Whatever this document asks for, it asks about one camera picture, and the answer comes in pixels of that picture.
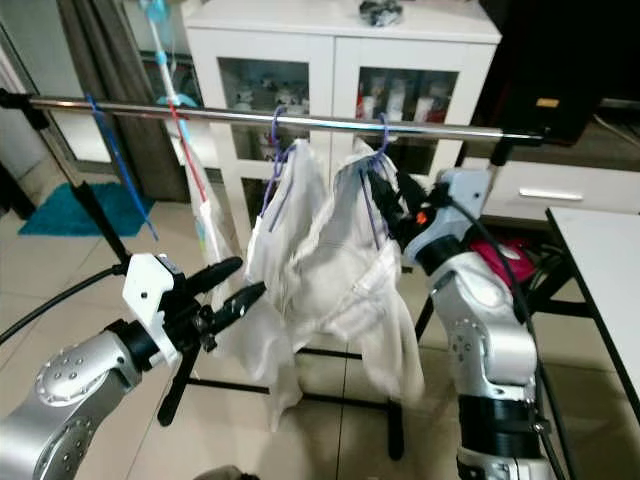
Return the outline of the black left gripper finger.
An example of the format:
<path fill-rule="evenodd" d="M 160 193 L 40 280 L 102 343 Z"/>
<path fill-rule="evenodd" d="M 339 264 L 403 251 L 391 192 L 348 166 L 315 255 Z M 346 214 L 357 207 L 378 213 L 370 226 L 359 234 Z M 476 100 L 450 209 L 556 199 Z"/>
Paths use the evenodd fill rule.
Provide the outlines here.
<path fill-rule="evenodd" d="M 202 294 L 212 291 L 230 276 L 236 274 L 242 268 L 242 257 L 232 256 L 229 259 L 215 262 L 214 265 L 206 266 L 205 269 L 197 271 L 196 274 L 187 276 L 184 279 L 182 291 L 187 294 Z"/>
<path fill-rule="evenodd" d="M 242 319 L 252 306 L 268 291 L 262 282 L 246 285 L 225 300 L 223 305 L 209 315 L 210 326 L 229 326 Z"/>

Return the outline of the purple plastic hanger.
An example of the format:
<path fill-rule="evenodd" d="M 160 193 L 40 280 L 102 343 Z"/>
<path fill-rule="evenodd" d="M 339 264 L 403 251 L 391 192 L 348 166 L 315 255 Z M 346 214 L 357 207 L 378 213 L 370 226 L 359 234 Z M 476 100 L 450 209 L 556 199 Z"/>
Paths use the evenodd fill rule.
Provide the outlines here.
<path fill-rule="evenodd" d="M 375 172 L 381 174 L 381 166 L 394 165 L 393 161 L 387 156 L 387 147 L 390 143 L 387 114 L 385 114 L 384 111 L 380 111 L 378 120 L 381 125 L 381 136 L 378 148 L 372 150 L 370 154 L 358 157 L 355 163 L 357 166 L 358 186 L 360 186 L 361 191 L 360 198 L 364 201 L 367 223 L 370 225 L 370 232 L 372 234 L 372 244 L 374 244 L 376 250 L 380 250 L 381 243 L 383 243 L 385 238 L 390 237 L 390 232 L 384 216 L 376 215 L 375 212 L 370 210 L 371 204 L 369 197 L 367 197 L 367 193 L 369 192 L 367 192 L 365 187 L 365 173 Z"/>
<path fill-rule="evenodd" d="M 262 216 L 268 210 L 268 206 L 271 201 L 271 197 L 275 195 L 276 188 L 282 186 L 282 175 L 284 173 L 285 157 L 288 152 L 291 151 L 291 146 L 284 145 L 280 141 L 279 131 L 279 118 L 280 115 L 288 110 L 287 105 L 278 105 L 271 115 L 271 122 L 269 127 L 269 145 L 271 147 L 271 175 L 268 179 L 268 184 L 264 193 L 262 193 L 262 206 L 259 211 L 259 215 Z"/>

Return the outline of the cream white jacket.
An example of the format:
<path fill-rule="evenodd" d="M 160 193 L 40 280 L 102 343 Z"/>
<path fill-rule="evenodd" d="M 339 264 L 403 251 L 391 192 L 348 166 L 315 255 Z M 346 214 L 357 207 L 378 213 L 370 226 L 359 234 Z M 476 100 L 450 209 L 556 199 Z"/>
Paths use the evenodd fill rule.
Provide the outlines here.
<path fill-rule="evenodd" d="M 353 142 L 353 152 L 323 183 L 314 223 L 297 248 L 294 273 L 302 291 L 289 306 L 301 315 L 297 346 L 317 337 L 351 343 L 364 358 L 367 379 L 394 401 L 419 401 L 425 379 L 413 320 L 399 292 L 401 247 L 372 244 L 355 165 L 375 148 Z"/>

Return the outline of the red plastic hanger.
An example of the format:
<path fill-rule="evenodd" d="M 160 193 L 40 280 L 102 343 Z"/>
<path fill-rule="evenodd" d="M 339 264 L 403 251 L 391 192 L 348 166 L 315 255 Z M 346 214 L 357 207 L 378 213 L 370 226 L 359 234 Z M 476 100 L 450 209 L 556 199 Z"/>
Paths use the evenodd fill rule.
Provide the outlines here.
<path fill-rule="evenodd" d="M 182 147 L 184 159 L 186 159 L 186 165 L 188 169 L 188 178 L 191 179 L 193 186 L 200 196 L 201 204 L 206 204 L 209 201 L 209 188 L 207 188 L 207 177 L 202 164 L 195 151 L 192 150 L 191 143 L 189 143 L 189 129 L 186 119 L 183 118 L 177 111 L 179 106 L 178 102 L 175 102 L 173 97 L 166 99 L 166 105 L 168 105 L 170 116 L 172 116 L 175 128 L 177 128 L 180 147 Z"/>

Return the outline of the white printed cloth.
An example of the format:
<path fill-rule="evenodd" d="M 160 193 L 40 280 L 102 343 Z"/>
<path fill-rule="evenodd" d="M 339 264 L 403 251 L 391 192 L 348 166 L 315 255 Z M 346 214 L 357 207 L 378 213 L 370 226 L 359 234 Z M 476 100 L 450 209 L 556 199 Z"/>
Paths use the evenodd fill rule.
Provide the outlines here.
<path fill-rule="evenodd" d="M 188 183 L 188 187 L 196 233 L 205 264 L 216 264 L 236 255 L 236 250 L 225 233 L 224 216 L 218 196 L 211 192 L 209 187 L 198 188 L 195 183 Z"/>

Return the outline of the white shirt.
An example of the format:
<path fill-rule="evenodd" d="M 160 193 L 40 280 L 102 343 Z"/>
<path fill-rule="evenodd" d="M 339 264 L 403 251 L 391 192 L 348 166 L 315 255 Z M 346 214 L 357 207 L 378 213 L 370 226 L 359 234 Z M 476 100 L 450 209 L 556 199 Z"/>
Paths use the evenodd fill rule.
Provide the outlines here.
<path fill-rule="evenodd" d="M 302 291 L 294 273 L 297 248 L 314 223 L 325 195 L 323 165 L 310 142 L 297 140 L 283 152 L 282 173 L 251 230 L 244 279 L 261 282 L 260 300 L 230 326 L 225 338 L 248 378 L 268 388 L 266 419 L 271 431 L 282 425 L 284 412 L 302 398 L 294 355 L 301 315 L 289 302 Z"/>

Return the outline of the pink round object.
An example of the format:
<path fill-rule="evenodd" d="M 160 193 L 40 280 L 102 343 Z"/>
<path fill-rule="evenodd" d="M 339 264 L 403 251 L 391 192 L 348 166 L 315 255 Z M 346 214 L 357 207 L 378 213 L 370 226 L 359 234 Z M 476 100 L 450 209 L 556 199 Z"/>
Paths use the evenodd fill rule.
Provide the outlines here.
<path fill-rule="evenodd" d="M 498 246 L 486 242 L 480 234 L 472 236 L 468 247 L 479 253 L 486 265 L 494 271 L 507 285 L 524 285 L 532 278 L 536 269 L 536 261 L 532 256 L 530 239 L 497 236 Z"/>

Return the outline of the white glass display cabinet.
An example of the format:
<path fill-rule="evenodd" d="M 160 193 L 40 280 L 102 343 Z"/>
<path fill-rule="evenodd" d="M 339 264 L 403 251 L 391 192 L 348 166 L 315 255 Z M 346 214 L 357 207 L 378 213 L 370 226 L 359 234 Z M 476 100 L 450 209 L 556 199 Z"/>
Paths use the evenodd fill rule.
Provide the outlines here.
<path fill-rule="evenodd" d="M 369 26 L 362 0 L 207 0 L 183 15 L 189 55 L 205 108 L 236 113 L 339 116 L 388 122 L 468 125 L 500 42 L 477 1 L 407 0 L 392 26 Z M 224 211 L 243 248 L 262 205 L 270 124 L 207 124 L 227 189 Z M 333 172 L 356 140 L 378 147 L 379 133 L 296 131 Z M 460 160 L 463 142 L 392 137 L 398 170 L 425 183 Z"/>

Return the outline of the white television console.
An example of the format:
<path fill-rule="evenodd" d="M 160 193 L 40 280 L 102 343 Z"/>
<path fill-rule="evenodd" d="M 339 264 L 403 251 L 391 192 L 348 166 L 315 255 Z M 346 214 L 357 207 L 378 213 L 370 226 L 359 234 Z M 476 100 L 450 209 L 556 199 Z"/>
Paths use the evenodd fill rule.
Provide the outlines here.
<path fill-rule="evenodd" d="M 605 99 L 571 146 L 515 146 L 483 212 L 543 220 L 549 207 L 640 214 L 640 101 Z"/>

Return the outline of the teal floor rug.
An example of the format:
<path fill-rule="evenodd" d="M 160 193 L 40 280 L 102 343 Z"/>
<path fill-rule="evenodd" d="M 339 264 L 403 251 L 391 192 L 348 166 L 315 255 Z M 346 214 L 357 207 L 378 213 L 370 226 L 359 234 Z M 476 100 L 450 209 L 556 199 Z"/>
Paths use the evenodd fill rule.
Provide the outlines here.
<path fill-rule="evenodd" d="M 118 183 L 92 183 L 93 197 L 100 202 L 111 228 L 120 237 L 137 236 L 145 228 L 143 214 L 134 204 L 131 192 Z M 84 211 L 69 184 L 61 184 L 42 202 L 20 236 L 97 237 L 101 236 L 95 221 Z"/>

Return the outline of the silver black clothes rack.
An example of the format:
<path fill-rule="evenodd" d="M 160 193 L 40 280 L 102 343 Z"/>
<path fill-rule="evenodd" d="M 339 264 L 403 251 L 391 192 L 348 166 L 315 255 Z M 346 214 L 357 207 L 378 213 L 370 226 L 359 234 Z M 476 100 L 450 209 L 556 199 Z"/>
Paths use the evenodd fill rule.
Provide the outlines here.
<path fill-rule="evenodd" d="M 90 113 L 86 100 L 0 91 L 0 108 L 18 110 L 37 132 L 50 127 L 52 110 Z M 108 102 L 106 115 L 172 120 L 168 106 Z M 184 119 L 227 124 L 270 125 L 273 115 L 227 109 L 177 108 Z M 357 122 L 337 116 L 283 116 L 279 125 L 301 131 L 358 131 L 381 134 L 380 122 Z M 489 163 L 506 165 L 515 146 L 540 146 L 541 134 L 472 125 L 389 122 L 390 137 L 493 143 Z M 468 234 L 480 234 L 497 247 L 497 239 L 477 219 Z M 552 435 L 559 412 L 543 413 L 540 398 L 550 393 L 541 370 L 531 308 L 521 284 L 507 285 L 483 257 L 465 248 L 434 270 L 431 292 L 420 315 L 442 320 L 456 353 L 454 384 L 460 392 L 461 447 L 457 454 L 462 480 L 547 480 L 571 476 L 570 458 L 556 453 Z"/>

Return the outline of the small dark toy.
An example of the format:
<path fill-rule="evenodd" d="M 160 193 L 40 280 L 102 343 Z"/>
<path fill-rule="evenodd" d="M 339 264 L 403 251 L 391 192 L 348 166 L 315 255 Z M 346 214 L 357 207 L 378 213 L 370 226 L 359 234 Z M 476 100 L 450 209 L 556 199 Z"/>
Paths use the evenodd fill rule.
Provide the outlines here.
<path fill-rule="evenodd" d="M 357 9 L 361 22 L 375 28 L 396 26 L 404 15 L 401 0 L 361 0 Z"/>

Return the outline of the black television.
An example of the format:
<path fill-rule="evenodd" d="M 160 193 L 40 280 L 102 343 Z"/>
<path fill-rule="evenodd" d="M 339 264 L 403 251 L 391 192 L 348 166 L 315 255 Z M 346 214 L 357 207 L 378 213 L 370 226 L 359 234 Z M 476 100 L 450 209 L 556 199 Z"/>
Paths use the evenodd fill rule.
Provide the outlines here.
<path fill-rule="evenodd" d="M 476 124 L 576 145 L 600 106 L 640 68 L 640 0 L 477 0 L 500 42 Z"/>

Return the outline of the dark grey curtain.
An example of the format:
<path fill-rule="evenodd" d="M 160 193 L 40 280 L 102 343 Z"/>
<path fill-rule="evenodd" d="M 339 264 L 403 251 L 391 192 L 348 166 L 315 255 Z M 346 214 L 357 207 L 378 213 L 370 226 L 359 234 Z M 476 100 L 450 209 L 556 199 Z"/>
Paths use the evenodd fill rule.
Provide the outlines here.
<path fill-rule="evenodd" d="M 109 102 L 150 102 L 151 88 L 127 19 L 116 0 L 55 0 L 72 64 L 84 92 Z M 186 201 L 182 179 L 174 177 L 173 151 L 163 125 L 140 116 L 110 115 L 108 123 L 142 195 Z"/>

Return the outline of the white table black frame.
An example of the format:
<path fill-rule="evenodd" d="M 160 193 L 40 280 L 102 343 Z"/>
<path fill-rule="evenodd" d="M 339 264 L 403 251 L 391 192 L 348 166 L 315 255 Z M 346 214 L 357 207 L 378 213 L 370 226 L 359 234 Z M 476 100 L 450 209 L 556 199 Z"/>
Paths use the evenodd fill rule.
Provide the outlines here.
<path fill-rule="evenodd" d="M 640 214 L 549 207 L 579 289 L 640 424 Z"/>

